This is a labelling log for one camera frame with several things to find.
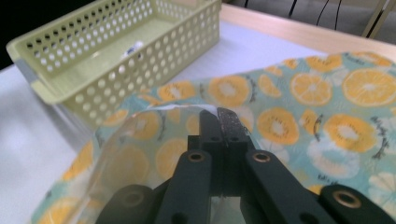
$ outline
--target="yellow-green basket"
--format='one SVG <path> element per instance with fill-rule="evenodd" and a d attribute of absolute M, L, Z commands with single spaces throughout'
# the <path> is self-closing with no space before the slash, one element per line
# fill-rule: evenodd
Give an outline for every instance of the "yellow-green basket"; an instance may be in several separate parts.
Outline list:
<path fill-rule="evenodd" d="M 219 0 L 102 0 L 12 40 L 47 104 L 96 128 L 123 98 L 163 84 L 219 41 Z"/>

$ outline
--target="white table surface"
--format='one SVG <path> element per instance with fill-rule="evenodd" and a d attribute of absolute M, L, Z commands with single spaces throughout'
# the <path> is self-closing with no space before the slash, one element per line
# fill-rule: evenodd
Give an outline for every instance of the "white table surface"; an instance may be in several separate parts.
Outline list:
<path fill-rule="evenodd" d="M 293 57 L 324 55 L 220 23 L 220 42 L 172 81 L 234 74 Z M 0 223 L 26 223 L 90 133 L 44 105 L 15 65 L 0 72 Z"/>

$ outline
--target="patterned cloth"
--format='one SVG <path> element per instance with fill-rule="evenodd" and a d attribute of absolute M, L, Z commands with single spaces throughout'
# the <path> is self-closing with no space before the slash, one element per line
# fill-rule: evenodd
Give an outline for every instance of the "patterned cloth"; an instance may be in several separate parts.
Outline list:
<path fill-rule="evenodd" d="M 235 111 L 257 146 L 275 153 L 306 188 L 350 186 L 396 219 L 396 65 L 373 53 L 345 53 L 129 96 L 32 222 L 94 223 L 119 188 L 160 185 L 187 136 L 198 134 L 203 105 Z M 213 199 L 212 223 L 244 223 L 238 199 Z"/>

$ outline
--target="wire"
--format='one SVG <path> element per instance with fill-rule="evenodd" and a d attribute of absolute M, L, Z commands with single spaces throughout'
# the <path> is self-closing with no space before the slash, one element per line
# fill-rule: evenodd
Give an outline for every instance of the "wire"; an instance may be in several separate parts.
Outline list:
<path fill-rule="evenodd" d="M 317 26 L 318 26 L 318 24 L 319 24 L 319 21 L 320 21 L 321 14 L 323 13 L 323 11 L 324 11 L 324 8 L 327 6 L 327 4 L 328 4 L 328 3 L 329 3 L 329 0 L 327 0 L 327 2 L 326 2 L 326 4 L 324 5 L 324 7 L 323 7 L 322 11 L 320 12 L 320 15 L 319 15 L 319 17 L 318 17 L 318 21 L 317 21 Z"/>
<path fill-rule="evenodd" d="M 340 6 L 341 6 L 341 2 L 343 0 L 340 0 L 340 3 L 338 4 L 338 8 L 337 8 L 337 16 L 335 16 L 335 25 L 334 25 L 334 30 L 337 30 L 337 22 L 338 22 L 338 12 L 340 11 Z"/>

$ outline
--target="dark background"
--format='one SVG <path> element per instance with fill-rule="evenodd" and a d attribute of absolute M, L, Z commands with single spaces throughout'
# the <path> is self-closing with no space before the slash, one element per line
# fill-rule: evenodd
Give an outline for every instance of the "dark background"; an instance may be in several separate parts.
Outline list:
<path fill-rule="evenodd" d="M 0 70 L 12 64 L 9 41 L 53 21 L 93 0 L 6 0 L 0 6 Z"/>

